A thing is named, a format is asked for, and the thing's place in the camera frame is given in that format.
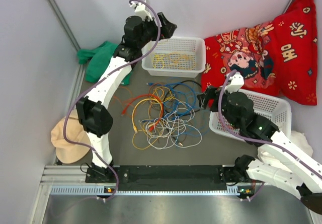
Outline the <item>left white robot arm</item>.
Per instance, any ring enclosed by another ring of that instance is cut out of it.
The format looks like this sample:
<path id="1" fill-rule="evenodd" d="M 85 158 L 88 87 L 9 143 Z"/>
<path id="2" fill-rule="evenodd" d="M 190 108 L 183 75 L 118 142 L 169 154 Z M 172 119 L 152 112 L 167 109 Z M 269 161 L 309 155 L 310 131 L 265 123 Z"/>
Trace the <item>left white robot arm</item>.
<path id="1" fill-rule="evenodd" d="M 107 69 L 98 84 L 76 104 L 78 120 L 90 140 L 93 154 L 87 170 L 87 183 L 115 180 L 114 170 L 109 167 L 113 164 L 113 157 L 108 133 L 112 128 L 113 118 L 108 112 L 108 106 L 123 79 L 131 72 L 130 62 L 142 59 L 143 47 L 151 41 L 170 39 L 177 29 L 177 25 L 167 20 L 162 12 L 157 17 L 158 23 L 147 16 L 131 16 L 126 19 L 124 35 Z"/>

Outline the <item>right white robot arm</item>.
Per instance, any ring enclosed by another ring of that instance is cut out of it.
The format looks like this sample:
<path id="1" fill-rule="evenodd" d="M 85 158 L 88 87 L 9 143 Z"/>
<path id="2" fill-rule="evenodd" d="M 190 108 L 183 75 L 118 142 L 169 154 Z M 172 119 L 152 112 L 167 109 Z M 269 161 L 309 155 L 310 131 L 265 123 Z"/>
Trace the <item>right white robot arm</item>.
<path id="1" fill-rule="evenodd" d="M 257 114 L 253 101 L 245 93 L 209 87 L 197 99 L 201 108 L 213 102 L 210 111 L 218 113 L 229 133 L 238 129 L 237 138 L 269 153 L 288 168 L 284 171 L 242 156 L 235 162 L 238 180 L 245 182 L 251 178 L 274 185 L 294 195 L 309 210 L 321 214 L 321 164 L 296 146 L 275 123 Z"/>

